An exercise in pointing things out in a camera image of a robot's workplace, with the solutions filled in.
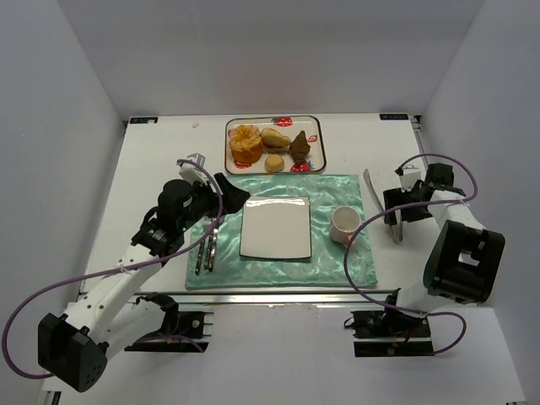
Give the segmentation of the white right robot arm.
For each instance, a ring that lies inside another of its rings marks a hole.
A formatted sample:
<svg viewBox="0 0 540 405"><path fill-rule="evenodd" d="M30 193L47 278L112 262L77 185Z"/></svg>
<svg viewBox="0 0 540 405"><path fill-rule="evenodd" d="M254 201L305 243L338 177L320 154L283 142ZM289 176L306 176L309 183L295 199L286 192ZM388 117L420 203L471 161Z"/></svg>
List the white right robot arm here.
<svg viewBox="0 0 540 405"><path fill-rule="evenodd" d="M476 220L465 192L454 186L451 165L431 164L424 175L414 165L402 165L396 173L400 186L383 192L386 210L400 207L384 218L394 240L402 240L405 223L424 219L434 219L440 233L422 279L399 289L394 305L419 317L448 301L485 302L493 290L505 237Z"/></svg>

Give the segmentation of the brown chocolate croissant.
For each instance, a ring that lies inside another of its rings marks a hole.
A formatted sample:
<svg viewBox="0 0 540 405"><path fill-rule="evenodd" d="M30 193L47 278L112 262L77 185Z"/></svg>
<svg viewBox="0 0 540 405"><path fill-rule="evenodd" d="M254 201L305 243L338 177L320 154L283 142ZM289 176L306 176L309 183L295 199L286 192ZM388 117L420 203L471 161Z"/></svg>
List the brown chocolate croissant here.
<svg viewBox="0 0 540 405"><path fill-rule="evenodd" d="M301 131L289 145L289 154L295 165L301 165L311 150L305 131Z"/></svg>

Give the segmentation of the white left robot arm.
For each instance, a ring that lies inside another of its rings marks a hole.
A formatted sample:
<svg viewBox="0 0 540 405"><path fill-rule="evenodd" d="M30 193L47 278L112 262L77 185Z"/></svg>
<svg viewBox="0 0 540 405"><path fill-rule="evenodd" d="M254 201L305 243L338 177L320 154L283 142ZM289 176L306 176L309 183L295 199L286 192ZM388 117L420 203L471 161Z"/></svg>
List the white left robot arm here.
<svg viewBox="0 0 540 405"><path fill-rule="evenodd" d="M152 293L125 307L142 285L184 244L184 234L204 217L239 212L250 193L218 173L212 187L196 175L164 184L158 202L144 216L119 273L103 277L60 316L46 315L38 326L38 363L77 392L86 392L109 360L140 338L178 332L177 302Z"/></svg>

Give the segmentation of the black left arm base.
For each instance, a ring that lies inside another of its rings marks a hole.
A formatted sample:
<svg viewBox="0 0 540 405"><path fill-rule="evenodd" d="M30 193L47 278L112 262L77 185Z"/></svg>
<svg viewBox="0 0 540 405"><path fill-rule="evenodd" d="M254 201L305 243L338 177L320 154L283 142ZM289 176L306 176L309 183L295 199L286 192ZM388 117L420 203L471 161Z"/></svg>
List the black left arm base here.
<svg viewBox="0 0 540 405"><path fill-rule="evenodd" d="M142 353L204 353L213 334L214 313L208 310L183 310L165 294L152 293L138 296L132 308L138 304L153 302L165 311L162 327L139 338L124 349L125 352Z"/></svg>

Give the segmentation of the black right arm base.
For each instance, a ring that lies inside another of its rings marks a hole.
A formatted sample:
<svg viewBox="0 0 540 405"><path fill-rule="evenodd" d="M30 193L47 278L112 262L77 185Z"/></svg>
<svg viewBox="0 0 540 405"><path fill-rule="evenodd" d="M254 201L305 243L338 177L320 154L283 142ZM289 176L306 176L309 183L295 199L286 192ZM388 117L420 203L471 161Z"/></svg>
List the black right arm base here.
<svg viewBox="0 0 540 405"><path fill-rule="evenodd" d="M429 322L397 310L357 310L343 322L356 358L433 356Z"/></svg>

